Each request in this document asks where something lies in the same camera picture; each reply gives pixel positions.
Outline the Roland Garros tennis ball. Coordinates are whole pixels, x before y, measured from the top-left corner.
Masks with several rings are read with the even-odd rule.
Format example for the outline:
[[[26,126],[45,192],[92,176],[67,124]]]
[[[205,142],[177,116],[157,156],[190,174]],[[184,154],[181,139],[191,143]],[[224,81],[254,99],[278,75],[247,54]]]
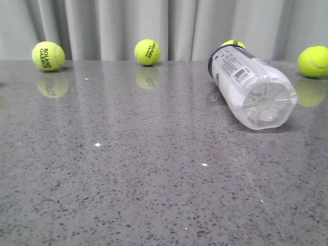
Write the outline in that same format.
[[[57,71],[64,65],[66,56],[58,44],[43,41],[33,48],[32,60],[44,71]]]

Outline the yellow tennis ball far right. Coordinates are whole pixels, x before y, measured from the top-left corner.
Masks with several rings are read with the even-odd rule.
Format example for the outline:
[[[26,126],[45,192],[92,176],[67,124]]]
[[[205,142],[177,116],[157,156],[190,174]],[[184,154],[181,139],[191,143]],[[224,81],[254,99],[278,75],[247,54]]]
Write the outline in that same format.
[[[307,77],[327,75],[327,47],[311,46],[302,51],[298,57],[298,68]]]

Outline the white plastic tennis ball can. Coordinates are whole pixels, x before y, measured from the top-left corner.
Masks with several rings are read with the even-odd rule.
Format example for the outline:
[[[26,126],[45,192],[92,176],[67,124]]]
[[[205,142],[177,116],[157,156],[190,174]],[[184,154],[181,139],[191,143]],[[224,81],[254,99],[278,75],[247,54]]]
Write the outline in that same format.
[[[296,105],[289,79],[239,45],[218,48],[208,71],[233,115],[252,130],[281,126]]]

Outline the Wilson tennis ball behind can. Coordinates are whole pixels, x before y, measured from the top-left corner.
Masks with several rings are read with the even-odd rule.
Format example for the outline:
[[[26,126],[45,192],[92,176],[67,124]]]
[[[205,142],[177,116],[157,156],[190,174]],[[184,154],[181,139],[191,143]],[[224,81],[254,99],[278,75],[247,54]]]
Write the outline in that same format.
[[[234,39],[224,42],[221,46],[223,47],[223,46],[227,46],[227,45],[237,45],[237,46],[240,46],[240,47],[246,49],[246,46],[243,42],[240,42],[240,41],[234,40]]]

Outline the grey pleated curtain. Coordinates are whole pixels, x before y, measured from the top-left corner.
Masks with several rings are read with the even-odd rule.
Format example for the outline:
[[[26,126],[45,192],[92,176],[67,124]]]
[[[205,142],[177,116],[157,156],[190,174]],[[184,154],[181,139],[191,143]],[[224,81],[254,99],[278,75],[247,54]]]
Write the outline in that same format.
[[[28,60],[44,40],[68,60],[132,60],[146,38],[163,60],[207,60],[234,39],[293,61],[327,45],[327,1],[1,1],[2,60]]]

